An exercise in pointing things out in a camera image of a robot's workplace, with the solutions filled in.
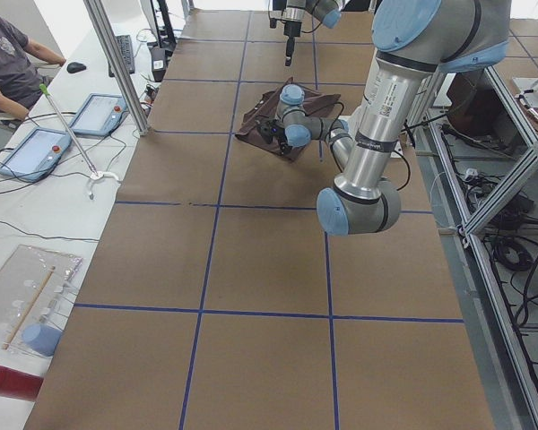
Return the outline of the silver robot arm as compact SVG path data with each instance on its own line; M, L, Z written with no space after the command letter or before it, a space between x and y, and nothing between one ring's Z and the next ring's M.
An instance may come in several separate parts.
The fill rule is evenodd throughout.
M318 21L317 25L325 25L332 29L341 18L341 10L345 1L335 0L286 0L271 1L268 7L269 27L276 29L278 23L283 25L283 35L287 38L284 65L291 66L296 38L302 33L304 16L308 13Z
M283 87L275 122L293 148L323 140L342 171L317 197L330 235L377 233L399 218L396 187L383 176L421 82L501 61L508 49L509 1L384 1L372 23L377 73L363 96L354 134L342 120L308 116L304 91Z

